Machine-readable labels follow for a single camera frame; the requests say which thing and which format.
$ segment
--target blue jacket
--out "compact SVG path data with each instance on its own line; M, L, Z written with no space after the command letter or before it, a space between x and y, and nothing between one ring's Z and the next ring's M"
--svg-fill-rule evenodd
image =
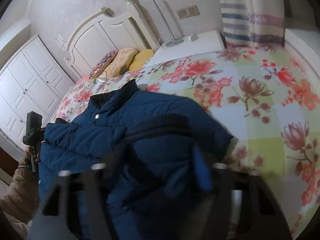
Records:
M59 171L87 170L125 139L132 142L130 157L106 200L119 239L176 239L174 230L191 203L194 182L212 187L199 149L222 160L231 138L193 100L142 91L130 81L92 96L73 122L47 125L40 199ZM78 206L83 236L90 238L81 194Z

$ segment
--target jacket collar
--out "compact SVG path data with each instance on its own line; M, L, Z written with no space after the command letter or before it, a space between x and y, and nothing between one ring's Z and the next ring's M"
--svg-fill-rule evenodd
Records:
M105 94L93 95L90 97L85 114L92 117L97 113L112 115L119 110L129 98L138 91L135 79L129 81L121 89L111 91Z

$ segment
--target light switch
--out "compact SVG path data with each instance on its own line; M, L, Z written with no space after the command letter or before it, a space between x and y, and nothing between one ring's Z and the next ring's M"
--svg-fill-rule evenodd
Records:
M59 48L65 52L66 49L65 49L65 44L66 44L66 40L62 37L61 33L58 34L58 37L56 38L56 43L57 45L59 46Z
M177 10L179 19L189 18L200 15L198 7L196 5L185 7Z

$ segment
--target curtain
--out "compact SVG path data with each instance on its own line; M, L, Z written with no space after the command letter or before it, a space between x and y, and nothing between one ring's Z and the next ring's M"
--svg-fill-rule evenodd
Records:
M283 0L220 0L227 46L282 44Z

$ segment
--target floral quilt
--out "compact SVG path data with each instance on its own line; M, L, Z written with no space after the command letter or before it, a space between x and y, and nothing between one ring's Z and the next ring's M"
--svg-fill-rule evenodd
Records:
M238 139L225 163L260 170L295 239L320 204L320 81L312 75L282 47L225 49L71 87L52 122L72 121L90 96L132 79L147 91L192 98Z

